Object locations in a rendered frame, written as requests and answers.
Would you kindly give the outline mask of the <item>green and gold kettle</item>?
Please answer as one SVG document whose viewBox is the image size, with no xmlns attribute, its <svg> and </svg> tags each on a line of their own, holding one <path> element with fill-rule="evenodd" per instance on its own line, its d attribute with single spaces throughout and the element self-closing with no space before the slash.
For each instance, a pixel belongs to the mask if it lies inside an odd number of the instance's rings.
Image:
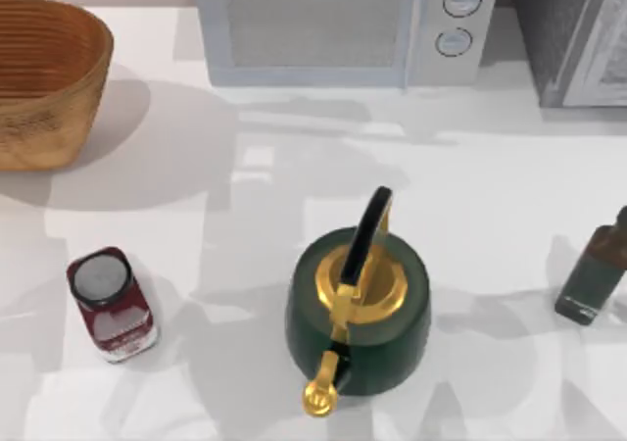
<svg viewBox="0 0 627 441">
<path fill-rule="evenodd" d="M 431 325 L 425 263 L 389 229 L 393 191 L 379 186 L 353 226 L 312 242 L 292 273 L 285 311 L 290 355 L 306 378 L 301 403 L 326 417 L 340 397 L 371 397 L 403 383 Z"/>
</svg>

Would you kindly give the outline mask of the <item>microwave door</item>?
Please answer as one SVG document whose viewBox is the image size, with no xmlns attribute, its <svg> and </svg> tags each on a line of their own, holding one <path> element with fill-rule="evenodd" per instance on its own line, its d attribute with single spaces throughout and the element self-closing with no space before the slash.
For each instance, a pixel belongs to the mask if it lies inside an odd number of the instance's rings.
<svg viewBox="0 0 627 441">
<path fill-rule="evenodd" d="M 404 86 L 419 0 L 196 0 L 215 86 Z"/>
</svg>

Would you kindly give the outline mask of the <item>pale microwave oven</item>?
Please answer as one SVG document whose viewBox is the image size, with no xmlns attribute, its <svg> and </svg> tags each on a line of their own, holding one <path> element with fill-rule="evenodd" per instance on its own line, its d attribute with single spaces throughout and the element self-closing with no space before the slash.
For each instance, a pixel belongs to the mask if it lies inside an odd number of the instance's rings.
<svg viewBox="0 0 627 441">
<path fill-rule="evenodd" d="M 403 88 L 418 86 L 459 86 L 476 78 L 496 0 L 482 0 L 480 8 L 466 18 L 452 18 L 443 0 L 419 0 L 412 12 L 409 79 Z M 435 40 L 442 32 L 456 27 L 473 36 L 471 48 L 463 55 L 446 58 L 438 53 Z"/>
</svg>

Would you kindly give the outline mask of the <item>round microwave knob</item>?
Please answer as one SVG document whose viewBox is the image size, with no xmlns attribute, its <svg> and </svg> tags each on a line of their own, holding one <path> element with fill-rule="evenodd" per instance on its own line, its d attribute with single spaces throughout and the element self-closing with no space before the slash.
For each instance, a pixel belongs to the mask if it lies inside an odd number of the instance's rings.
<svg viewBox="0 0 627 441">
<path fill-rule="evenodd" d="M 472 44 L 472 34 L 461 27 L 442 31 L 435 40 L 436 50 L 446 58 L 455 58 L 465 54 Z"/>
<path fill-rule="evenodd" d="M 443 0 L 444 11 L 452 18 L 466 18 L 474 14 L 482 0 Z"/>
</svg>

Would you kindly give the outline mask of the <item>red and white jar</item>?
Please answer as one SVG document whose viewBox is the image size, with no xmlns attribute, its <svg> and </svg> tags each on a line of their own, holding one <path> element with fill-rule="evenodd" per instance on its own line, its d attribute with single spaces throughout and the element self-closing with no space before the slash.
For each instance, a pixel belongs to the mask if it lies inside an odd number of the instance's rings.
<svg viewBox="0 0 627 441">
<path fill-rule="evenodd" d="M 66 277 L 87 333 L 107 362 L 124 362 L 156 344 L 153 311 L 120 248 L 101 248 L 72 261 Z"/>
</svg>

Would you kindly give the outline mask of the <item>dark green bottle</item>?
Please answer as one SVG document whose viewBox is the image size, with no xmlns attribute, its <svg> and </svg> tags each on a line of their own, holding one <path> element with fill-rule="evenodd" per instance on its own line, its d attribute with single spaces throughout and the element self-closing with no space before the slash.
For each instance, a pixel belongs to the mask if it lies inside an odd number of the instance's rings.
<svg viewBox="0 0 627 441">
<path fill-rule="evenodd" d="M 626 272 L 627 205 L 614 224 L 596 228 L 555 300 L 555 312 L 590 325 Z"/>
</svg>

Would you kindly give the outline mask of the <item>brown wicker basket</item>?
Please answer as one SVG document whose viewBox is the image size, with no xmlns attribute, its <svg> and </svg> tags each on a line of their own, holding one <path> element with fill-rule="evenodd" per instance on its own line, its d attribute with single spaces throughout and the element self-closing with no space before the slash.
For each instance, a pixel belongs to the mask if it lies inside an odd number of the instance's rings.
<svg viewBox="0 0 627 441">
<path fill-rule="evenodd" d="M 94 124 L 114 37 L 56 0 L 0 0 L 0 172 L 73 163 Z"/>
</svg>

